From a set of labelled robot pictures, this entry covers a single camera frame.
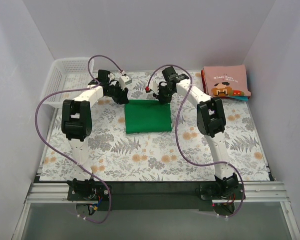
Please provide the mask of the green t shirt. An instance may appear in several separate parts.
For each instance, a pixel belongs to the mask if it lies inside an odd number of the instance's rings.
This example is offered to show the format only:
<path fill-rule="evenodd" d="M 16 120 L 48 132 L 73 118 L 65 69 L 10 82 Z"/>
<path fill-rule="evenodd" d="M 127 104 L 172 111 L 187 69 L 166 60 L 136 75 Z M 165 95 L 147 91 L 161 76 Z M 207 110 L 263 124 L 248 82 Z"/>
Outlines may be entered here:
<path fill-rule="evenodd" d="M 157 100 L 130 100 L 124 107 L 127 134 L 172 131 L 170 104 Z"/>

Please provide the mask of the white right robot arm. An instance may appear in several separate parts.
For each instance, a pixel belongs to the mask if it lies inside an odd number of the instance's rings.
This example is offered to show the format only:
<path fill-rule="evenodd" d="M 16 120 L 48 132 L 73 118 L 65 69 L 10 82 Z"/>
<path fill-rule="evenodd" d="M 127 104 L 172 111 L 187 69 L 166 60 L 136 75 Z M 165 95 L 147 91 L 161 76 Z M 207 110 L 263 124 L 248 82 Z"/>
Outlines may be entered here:
<path fill-rule="evenodd" d="M 226 118 L 222 100 L 204 93 L 194 86 L 193 79 L 187 71 L 178 74 L 175 68 L 176 65 L 173 64 L 161 66 L 159 69 L 164 81 L 157 84 L 149 80 L 147 90 L 153 92 L 159 103 L 170 103 L 172 95 L 179 94 L 183 97 L 180 110 L 186 101 L 196 108 L 197 128 L 208 143 L 213 159 L 210 165 L 214 167 L 214 185 L 207 188 L 206 192 L 210 196 L 227 199 L 239 186 L 239 173 L 230 163 L 225 144 Z"/>

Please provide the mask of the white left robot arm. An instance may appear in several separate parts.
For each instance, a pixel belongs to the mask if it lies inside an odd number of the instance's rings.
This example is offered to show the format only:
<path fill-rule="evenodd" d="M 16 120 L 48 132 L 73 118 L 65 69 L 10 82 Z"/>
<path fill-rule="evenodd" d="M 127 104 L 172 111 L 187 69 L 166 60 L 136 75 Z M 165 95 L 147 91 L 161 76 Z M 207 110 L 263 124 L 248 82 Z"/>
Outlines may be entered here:
<path fill-rule="evenodd" d="M 124 105 L 129 103 L 127 84 L 132 79 L 120 72 L 119 79 L 110 77 L 111 72 L 99 70 L 97 78 L 93 79 L 87 90 L 73 99 L 66 99 L 62 104 L 61 130 L 65 134 L 75 164 L 73 180 L 68 181 L 73 192 L 81 198 L 91 200 L 97 195 L 94 177 L 88 152 L 88 137 L 92 133 L 91 108 L 104 96 L 110 97 L 115 103 Z"/>

